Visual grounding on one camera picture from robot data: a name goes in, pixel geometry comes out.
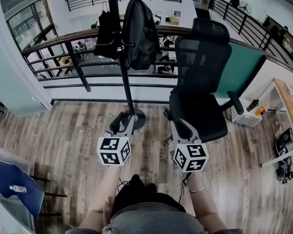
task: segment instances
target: green panel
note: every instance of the green panel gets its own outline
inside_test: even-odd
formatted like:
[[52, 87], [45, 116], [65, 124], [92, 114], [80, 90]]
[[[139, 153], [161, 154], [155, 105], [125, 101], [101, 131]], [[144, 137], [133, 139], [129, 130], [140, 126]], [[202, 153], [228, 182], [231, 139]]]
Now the green panel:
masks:
[[34, 100], [29, 89], [12, 69], [4, 52], [0, 50], [0, 101], [16, 116], [22, 117], [45, 111]]
[[232, 54], [227, 62], [216, 93], [216, 98], [228, 98], [227, 91], [236, 93], [247, 82], [263, 53], [242, 45], [230, 43]]

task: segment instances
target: silver bracelet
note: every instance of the silver bracelet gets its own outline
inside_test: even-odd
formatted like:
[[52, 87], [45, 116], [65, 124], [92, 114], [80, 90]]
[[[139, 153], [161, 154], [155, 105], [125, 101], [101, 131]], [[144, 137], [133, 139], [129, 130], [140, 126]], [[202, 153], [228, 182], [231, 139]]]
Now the silver bracelet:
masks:
[[205, 184], [204, 184], [204, 186], [203, 186], [201, 189], [199, 189], [199, 190], [195, 190], [195, 191], [190, 191], [190, 190], [189, 190], [189, 192], [190, 192], [190, 193], [197, 193], [197, 192], [202, 191], [204, 188], [205, 188]]

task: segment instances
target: fan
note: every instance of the fan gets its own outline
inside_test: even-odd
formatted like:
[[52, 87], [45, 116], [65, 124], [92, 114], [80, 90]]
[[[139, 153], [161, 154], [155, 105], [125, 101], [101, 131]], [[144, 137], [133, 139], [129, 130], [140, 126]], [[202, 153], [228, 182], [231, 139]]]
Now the fan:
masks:
[[251, 8], [250, 4], [247, 3], [247, 2], [240, 2], [238, 8], [239, 8], [240, 10], [242, 10], [243, 12], [248, 13], [249, 15], [250, 15], [251, 12], [252, 12], [252, 8]]

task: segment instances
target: chair armrest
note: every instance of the chair armrest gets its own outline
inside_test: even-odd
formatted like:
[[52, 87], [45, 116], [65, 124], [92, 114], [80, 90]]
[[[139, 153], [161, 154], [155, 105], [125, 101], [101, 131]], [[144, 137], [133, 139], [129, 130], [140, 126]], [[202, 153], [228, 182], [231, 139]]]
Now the chair armrest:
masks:
[[236, 93], [234, 91], [228, 91], [227, 92], [230, 100], [227, 101], [224, 105], [222, 105], [220, 108], [222, 111], [225, 111], [227, 110], [228, 108], [234, 106], [237, 113], [239, 115], [243, 114], [244, 113], [244, 109], [243, 109], [243, 106], [238, 98], [238, 96], [236, 95]]

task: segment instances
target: person's arm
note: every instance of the person's arm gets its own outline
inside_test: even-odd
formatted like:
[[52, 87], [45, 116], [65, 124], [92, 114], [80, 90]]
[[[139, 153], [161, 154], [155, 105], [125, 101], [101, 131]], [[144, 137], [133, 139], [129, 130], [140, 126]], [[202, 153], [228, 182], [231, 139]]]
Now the person's arm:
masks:
[[104, 177], [90, 202], [86, 217], [80, 224], [79, 228], [91, 229], [99, 233], [102, 232], [103, 209], [107, 199], [110, 210], [106, 212], [106, 221], [107, 223], [110, 221], [121, 169], [121, 166], [109, 166], [107, 168]]
[[[190, 191], [197, 191], [203, 188], [201, 174], [195, 172], [188, 181]], [[206, 188], [190, 193], [196, 219], [204, 226], [209, 234], [227, 229], [226, 225], [219, 218], [216, 205]]]

